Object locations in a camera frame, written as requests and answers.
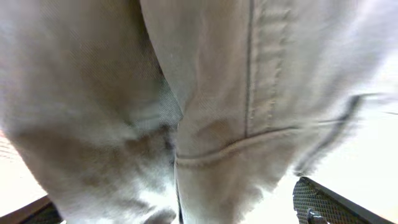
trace beige fabric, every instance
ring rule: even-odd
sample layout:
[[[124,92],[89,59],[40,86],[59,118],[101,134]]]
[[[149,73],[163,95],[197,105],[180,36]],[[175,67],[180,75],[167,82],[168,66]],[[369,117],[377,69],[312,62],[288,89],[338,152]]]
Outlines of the beige fabric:
[[[394,1],[4,5],[2,126],[69,223],[264,223],[396,102]]]

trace pant leg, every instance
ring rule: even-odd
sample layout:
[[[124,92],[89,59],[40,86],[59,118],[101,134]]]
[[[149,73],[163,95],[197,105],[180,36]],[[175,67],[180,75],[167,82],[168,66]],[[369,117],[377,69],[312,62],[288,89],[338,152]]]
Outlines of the pant leg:
[[[2,1],[1,128],[68,223],[171,223],[180,119],[137,1]]]
[[[368,96],[397,93],[394,1],[141,4],[183,109],[185,223],[291,223],[275,192],[352,140]]]

